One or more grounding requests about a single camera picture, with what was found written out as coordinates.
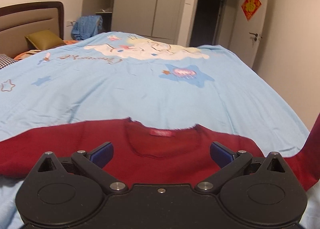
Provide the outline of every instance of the bed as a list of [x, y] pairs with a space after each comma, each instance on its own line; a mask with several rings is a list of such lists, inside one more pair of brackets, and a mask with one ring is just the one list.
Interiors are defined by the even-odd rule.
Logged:
[[[31, 48], [24, 36], [32, 32], [50, 29], [62, 38], [63, 5], [0, 8], [0, 23], [0, 53], [14, 57]], [[101, 33], [1, 69], [0, 88], [0, 144], [35, 127], [126, 117], [161, 129], [198, 123], [284, 157], [299, 152], [309, 134], [288, 104], [221, 46], [184, 48]], [[0, 177], [1, 229], [22, 225], [14, 205], [21, 183]], [[320, 227], [318, 184], [301, 221], [308, 229]]]

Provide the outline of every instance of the pillow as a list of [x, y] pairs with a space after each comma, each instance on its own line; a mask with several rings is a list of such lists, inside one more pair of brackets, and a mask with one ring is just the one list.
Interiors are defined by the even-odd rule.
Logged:
[[38, 50], [48, 50], [53, 47], [65, 45], [62, 39], [50, 30], [34, 32], [25, 36]]
[[30, 50], [30, 51], [26, 51], [26, 52], [22, 52], [21, 54], [19, 54], [18, 56], [16, 56], [15, 60], [22, 60], [22, 59], [26, 59], [34, 54], [37, 54], [38, 52], [41, 52], [40, 50]]
[[0, 54], [0, 69], [9, 66], [13, 63], [16, 63], [17, 60], [10, 58], [6, 54]]
[[71, 44], [75, 44], [78, 43], [79, 41], [75, 41], [75, 40], [70, 40], [70, 41], [64, 41], [64, 43], [66, 43], [66, 45], [71, 45]]

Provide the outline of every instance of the houndstooth pillow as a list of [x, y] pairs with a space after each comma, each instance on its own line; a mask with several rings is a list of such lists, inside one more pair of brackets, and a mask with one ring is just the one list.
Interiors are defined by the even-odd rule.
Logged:
[[17, 60], [8, 57], [6, 54], [0, 54], [0, 69], [16, 62]]

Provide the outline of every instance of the door handle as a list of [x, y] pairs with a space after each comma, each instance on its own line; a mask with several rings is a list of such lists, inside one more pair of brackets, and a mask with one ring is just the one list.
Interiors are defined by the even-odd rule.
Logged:
[[257, 33], [249, 32], [249, 34], [252, 34], [252, 35], [254, 35], [255, 37], [258, 37], [258, 34], [257, 34]]

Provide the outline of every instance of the light switch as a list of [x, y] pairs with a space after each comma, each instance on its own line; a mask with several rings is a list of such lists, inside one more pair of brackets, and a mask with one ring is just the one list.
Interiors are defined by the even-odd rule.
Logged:
[[67, 27], [73, 26], [73, 21], [66, 21], [66, 26], [67, 26]]
[[192, 0], [186, 0], [186, 2], [185, 2], [186, 4], [192, 4]]

